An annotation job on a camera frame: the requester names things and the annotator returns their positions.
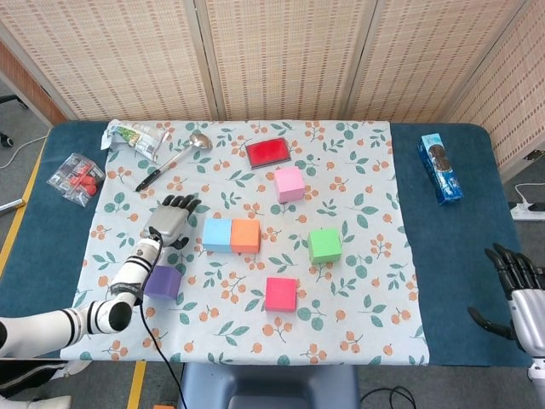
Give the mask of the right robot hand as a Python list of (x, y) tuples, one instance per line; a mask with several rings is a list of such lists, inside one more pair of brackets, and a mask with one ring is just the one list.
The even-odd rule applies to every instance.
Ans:
[(515, 341), (532, 359), (544, 357), (544, 269), (526, 255), (498, 243), (485, 249), (497, 272), (511, 314), (510, 325), (486, 319), (476, 308), (468, 313), (479, 327)]

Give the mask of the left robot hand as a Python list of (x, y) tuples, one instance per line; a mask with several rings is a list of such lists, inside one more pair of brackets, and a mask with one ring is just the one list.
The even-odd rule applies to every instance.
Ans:
[(202, 203), (194, 195), (168, 195), (153, 211), (145, 229), (149, 234), (160, 235), (164, 247), (182, 250), (189, 241), (183, 235), (190, 215)]

